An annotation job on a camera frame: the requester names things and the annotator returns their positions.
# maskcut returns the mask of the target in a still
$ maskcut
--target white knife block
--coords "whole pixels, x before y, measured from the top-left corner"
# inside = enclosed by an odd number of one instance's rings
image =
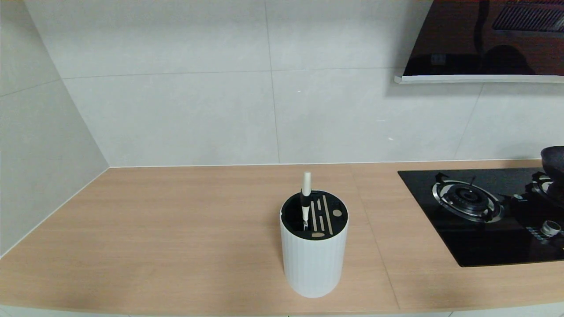
[[[318,208],[317,197],[325,195],[329,201],[328,211],[334,229],[333,235],[328,232],[326,222],[327,212],[325,203]],[[323,237],[311,238],[313,233],[314,217],[310,209],[308,231],[303,231],[301,205],[299,193],[290,197],[280,209],[280,232],[282,235],[282,251],[284,257],[284,274],[290,286],[298,294],[315,298],[327,295],[339,283],[345,255],[345,244],[349,228],[349,216],[344,203],[330,193],[312,191],[315,197],[315,220],[317,221],[317,234],[324,233]],[[324,230],[321,231],[319,216],[323,217]]]

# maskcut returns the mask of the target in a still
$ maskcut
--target gas stove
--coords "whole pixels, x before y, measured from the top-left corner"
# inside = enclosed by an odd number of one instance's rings
[[[540,169],[398,173],[460,266],[564,259],[564,188]]]

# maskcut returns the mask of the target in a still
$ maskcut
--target wall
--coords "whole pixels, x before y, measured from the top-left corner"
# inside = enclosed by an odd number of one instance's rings
[[[0,2],[0,254],[108,164],[23,1]]]
[[[27,0],[110,166],[539,157],[550,84],[399,86],[431,0]]]

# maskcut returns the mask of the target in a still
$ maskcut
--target wooden countertop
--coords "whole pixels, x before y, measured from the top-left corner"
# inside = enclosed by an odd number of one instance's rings
[[[377,314],[564,301],[564,262],[461,268],[397,170],[459,161],[109,169],[0,260],[0,303],[131,315]],[[304,170],[350,212],[341,282],[284,277],[278,212]]]

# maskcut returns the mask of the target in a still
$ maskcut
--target range hood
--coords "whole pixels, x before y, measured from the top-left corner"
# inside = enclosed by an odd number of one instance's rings
[[[564,83],[564,1],[435,0],[397,83]]]

